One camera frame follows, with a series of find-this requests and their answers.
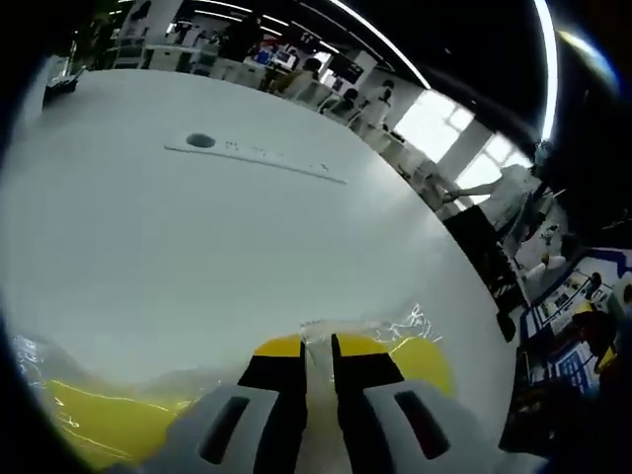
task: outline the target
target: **transparent plastic film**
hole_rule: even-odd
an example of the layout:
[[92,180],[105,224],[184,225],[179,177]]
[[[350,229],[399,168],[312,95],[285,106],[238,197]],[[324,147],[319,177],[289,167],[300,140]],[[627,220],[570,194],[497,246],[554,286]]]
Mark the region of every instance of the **transparent plastic film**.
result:
[[455,397],[454,378],[441,346],[442,335],[435,331],[417,302],[383,317],[310,321],[302,325],[300,334],[316,371],[330,382],[334,381],[331,337],[346,334],[378,343],[405,379],[425,380],[444,395]]

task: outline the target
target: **ceiling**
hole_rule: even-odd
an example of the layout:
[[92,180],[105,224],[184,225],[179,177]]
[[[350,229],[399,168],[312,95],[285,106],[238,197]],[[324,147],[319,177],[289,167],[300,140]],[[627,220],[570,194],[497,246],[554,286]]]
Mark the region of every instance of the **ceiling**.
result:
[[[382,67],[422,84],[393,48],[331,0],[223,1],[258,8],[261,13],[285,22],[295,21],[341,51],[350,46],[362,47],[376,56]],[[607,0],[606,3],[614,5],[619,1]],[[597,38],[601,47],[605,43],[611,46],[608,51],[617,50],[618,42],[613,40],[610,29],[601,28],[593,18],[595,9],[600,11],[596,2],[550,0],[555,26],[574,25],[573,28],[581,30],[582,25],[589,25],[589,36]],[[490,126],[515,141],[532,142],[539,137],[546,104],[547,67],[541,24],[533,0],[345,0],[345,4],[392,41],[431,87],[472,109],[479,109],[477,113],[483,110]],[[225,15],[244,14],[230,6],[201,0],[186,0],[181,12],[193,9]],[[264,26],[279,32],[284,28],[267,19]],[[558,117],[564,117],[567,110],[573,109],[571,104],[583,96],[590,80],[588,71],[578,68],[575,64],[578,59],[566,50],[569,47],[559,37],[557,45],[560,80],[565,77],[567,82],[572,82],[560,85]],[[615,53],[610,56],[627,57]],[[572,77],[567,70],[573,71]]]

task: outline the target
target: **table surface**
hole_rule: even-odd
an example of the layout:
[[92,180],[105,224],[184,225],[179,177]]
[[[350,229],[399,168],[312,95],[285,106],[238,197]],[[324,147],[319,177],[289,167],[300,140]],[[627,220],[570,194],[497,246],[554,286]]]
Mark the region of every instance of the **table surface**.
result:
[[[349,182],[164,148],[189,132]],[[92,72],[16,138],[1,180],[10,326],[100,376],[219,370],[302,322],[419,302],[459,400],[500,438],[514,348],[497,308],[433,212],[345,127],[221,81]]]

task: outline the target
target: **laboratory room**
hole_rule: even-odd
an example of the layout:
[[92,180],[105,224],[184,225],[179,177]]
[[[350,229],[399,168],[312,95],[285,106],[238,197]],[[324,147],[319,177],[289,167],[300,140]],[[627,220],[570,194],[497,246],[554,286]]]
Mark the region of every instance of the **laboratory room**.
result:
[[617,0],[12,6],[3,472],[631,469]]

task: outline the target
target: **white wall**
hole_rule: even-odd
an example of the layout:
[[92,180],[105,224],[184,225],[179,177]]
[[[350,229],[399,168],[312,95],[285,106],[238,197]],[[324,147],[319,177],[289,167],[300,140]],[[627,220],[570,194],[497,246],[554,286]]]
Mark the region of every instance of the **white wall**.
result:
[[372,89],[381,86],[386,79],[390,79],[395,83],[395,89],[393,90],[393,107],[390,114],[386,118],[386,124],[391,129],[393,129],[395,128],[397,122],[401,120],[404,114],[411,108],[411,106],[415,104],[415,101],[424,91],[424,88],[400,79],[399,77],[395,77],[388,72],[373,69],[373,71],[360,85],[359,91],[362,94],[367,94]]

